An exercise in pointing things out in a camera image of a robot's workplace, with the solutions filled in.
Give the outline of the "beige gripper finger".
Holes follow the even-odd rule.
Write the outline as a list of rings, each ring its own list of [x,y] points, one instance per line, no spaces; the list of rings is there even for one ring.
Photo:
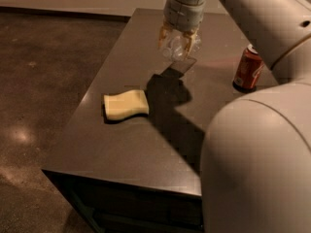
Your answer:
[[[196,44],[197,31],[192,30],[189,32],[184,32],[182,36],[184,37],[186,41],[186,44],[184,47],[185,57],[188,57],[193,46]]]
[[[161,48],[163,46],[164,40],[171,34],[172,27],[165,21],[160,29],[158,35],[158,47]]]

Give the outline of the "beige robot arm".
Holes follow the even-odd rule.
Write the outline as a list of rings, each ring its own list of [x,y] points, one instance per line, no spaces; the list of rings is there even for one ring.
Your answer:
[[[219,0],[277,85],[224,106],[201,153],[205,233],[311,233],[311,8],[305,0]],[[159,37],[190,50],[206,0],[166,0]]]

